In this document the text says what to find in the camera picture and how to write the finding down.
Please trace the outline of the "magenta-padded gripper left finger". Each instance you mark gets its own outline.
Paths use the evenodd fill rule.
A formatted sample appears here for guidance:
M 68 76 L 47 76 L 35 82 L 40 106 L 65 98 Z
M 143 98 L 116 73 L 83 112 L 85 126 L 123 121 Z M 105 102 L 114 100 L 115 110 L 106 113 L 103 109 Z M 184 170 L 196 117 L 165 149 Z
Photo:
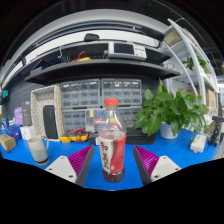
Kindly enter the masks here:
M 72 155 L 58 157 L 46 171 L 66 179 L 79 186 L 83 186 L 94 156 L 94 146 L 89 145 Z

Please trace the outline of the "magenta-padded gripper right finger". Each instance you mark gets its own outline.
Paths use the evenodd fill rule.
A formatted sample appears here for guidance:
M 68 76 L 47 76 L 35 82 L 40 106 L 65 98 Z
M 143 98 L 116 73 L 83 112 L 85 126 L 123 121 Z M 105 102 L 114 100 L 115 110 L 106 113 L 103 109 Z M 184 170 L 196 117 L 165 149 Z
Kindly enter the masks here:
M 143 185 L 155 182 L 180 170 L 180 167 L 168 156 L 158 157 L 138 145 L 133 146 L 133 156 Z

